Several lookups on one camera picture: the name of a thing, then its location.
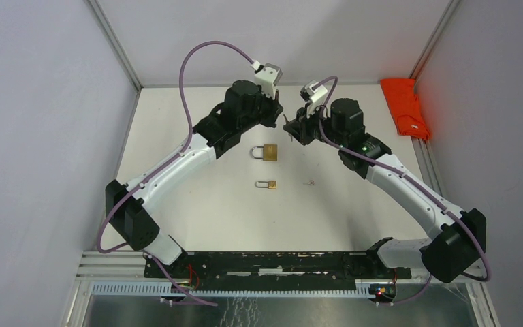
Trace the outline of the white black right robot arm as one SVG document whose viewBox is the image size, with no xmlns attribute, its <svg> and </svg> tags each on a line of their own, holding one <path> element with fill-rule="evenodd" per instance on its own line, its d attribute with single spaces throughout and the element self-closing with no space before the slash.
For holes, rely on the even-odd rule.
<svg viewBox="0 0 523 327">
<path fill-rule="evenodd" d="M 462 209 L 414 176 L 390 147 L 366 131 L 358 101 L 340 98 L 329 110 L 326 116 L 325 106 L 312 114 L 302 107 L 283 129 L 302 145 L 318 140 L 337 149 L 344 166 L 384 191 L 426 234 L 423 239 L 379 241 L 373 246 L 375 254 L 366 259 L 368 273 L 383 278 L 393 268 L 414 268 L 444 283 L 459 276 L 487 281 L 490 268 L 480 276 L 467 271 L 486 260 L 484 214 Z"/>
</svg>

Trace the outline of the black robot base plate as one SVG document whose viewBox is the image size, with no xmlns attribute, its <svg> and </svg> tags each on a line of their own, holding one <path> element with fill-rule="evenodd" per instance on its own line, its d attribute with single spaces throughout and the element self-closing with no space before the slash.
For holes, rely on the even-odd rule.
<svg viewBox="0 0 523 327">
<path fill-rule="evenodd" d="M 207 252 L 182 254 L 159 268 L 144 256 L 144 277 L 188 281 L 198 291 L 353 290 L 360 280 L 410 279 L 408 268 L 388 268 L 372 251 Z"/>
</svg>

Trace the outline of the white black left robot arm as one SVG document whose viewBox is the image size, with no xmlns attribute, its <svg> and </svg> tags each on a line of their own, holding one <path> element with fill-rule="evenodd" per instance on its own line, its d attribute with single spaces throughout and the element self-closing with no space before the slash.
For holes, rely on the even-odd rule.
<svg viewBox="0 0 523 327">
<path fill-rule="evenodd" d="M 218 160 L 239 144 L 255 126 L 275 128 L 283 113 L 279 96 L 264 95 L 248 80 L 234 82 L 223 101 L 192 127 L 189 136 L 149 171 L 122 184 L 106 186 L 106 220 L 134 251 L 144 251 L 161 262 L 169 277 L 187 268 L 183 248 L 159 227 L 153 213 L 173 188 L 194 172 Z"/>
</svg>

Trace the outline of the large brass padlock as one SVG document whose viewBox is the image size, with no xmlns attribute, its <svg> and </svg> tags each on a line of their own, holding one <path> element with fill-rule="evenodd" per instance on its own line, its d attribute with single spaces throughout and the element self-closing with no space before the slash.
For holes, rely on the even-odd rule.
<svg viewBox="0 0 523 327">
<path fill-rule="evenodd" d="M 278 161 L 278 145 L 264 144 L 262 146 L 254 146 L 250 149 L 249 155 L 253 159 L 276 162 Z"/>
</svg>

